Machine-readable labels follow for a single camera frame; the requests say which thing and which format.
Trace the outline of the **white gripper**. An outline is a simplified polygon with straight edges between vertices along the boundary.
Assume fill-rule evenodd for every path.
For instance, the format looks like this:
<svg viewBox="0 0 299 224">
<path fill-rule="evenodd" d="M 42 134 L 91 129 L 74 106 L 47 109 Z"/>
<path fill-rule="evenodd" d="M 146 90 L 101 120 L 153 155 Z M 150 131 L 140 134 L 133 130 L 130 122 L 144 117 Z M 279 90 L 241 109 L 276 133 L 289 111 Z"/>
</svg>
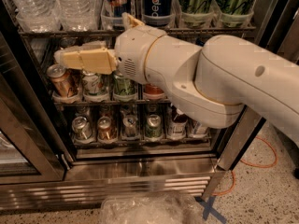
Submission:
<svg viewBox="0 0 299 224">
<path fill-rule="evenodd" d="M 121 16 L 126 31 L 116 39 L 114 47 L 116 58 L 113 49 L 89 43 L 55 51 L 55 62 L 67 68 L 103 75 L 110 75 L 117 69 L 118 64 L 118 70 L 124 77 L 146 84 L 144 68 L 146 57 L 150 47 L 156 40 L 166 35 L 166 31 L 144 25 L 143 21 L 127 12 Z"/>
</svg>

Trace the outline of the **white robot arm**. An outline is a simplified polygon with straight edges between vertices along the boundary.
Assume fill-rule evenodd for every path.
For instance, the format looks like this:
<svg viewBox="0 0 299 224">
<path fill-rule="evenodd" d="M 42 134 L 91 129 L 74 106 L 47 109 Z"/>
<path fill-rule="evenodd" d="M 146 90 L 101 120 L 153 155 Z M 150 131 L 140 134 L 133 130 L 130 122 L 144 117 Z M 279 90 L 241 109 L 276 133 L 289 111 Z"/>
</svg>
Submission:
<svg viewBox="0 0 299 224">
<path fill-rule="evenodd" d="M 57 63 L 162 89 L 171 103 L 211 128 L 231 126 L 244 106 L 299 144 L 299 66 L 247 40 L 215 35 L 197 46 L 123 16 L 113 49 L 64 49 Z"/>
</svg>

